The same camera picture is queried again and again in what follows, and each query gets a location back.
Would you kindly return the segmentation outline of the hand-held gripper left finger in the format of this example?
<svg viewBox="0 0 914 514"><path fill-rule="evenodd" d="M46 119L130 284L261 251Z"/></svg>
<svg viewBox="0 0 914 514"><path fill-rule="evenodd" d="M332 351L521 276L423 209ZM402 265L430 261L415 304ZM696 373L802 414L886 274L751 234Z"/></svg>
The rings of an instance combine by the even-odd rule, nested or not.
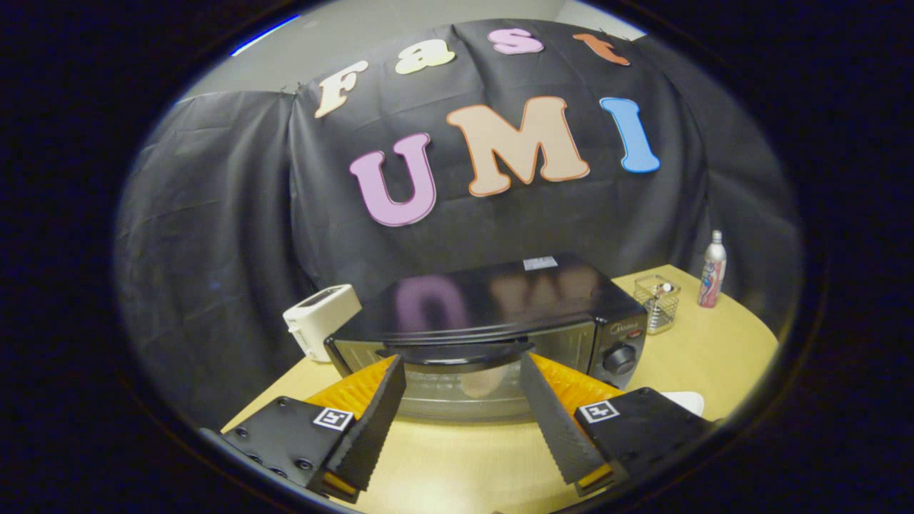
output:
<svg viewBox="0 0 914 514"><path fill-rule="evenodd" d="M297 400L280 395L218 436L238 464L294 495L355 503L368 488L407 387L400 355Z"/></svg>

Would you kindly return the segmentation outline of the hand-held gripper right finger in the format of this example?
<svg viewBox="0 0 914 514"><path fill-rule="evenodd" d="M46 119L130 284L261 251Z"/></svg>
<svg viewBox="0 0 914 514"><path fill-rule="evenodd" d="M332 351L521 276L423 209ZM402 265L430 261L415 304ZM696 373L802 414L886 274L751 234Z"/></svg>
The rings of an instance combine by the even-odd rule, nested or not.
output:
<svg viewBox="0 0 914 514"><path fill-rule="evenodd" d="M552 459L579 495L652 478L715 429L653 388L624 393L535 353L520 374Z"/></svg>

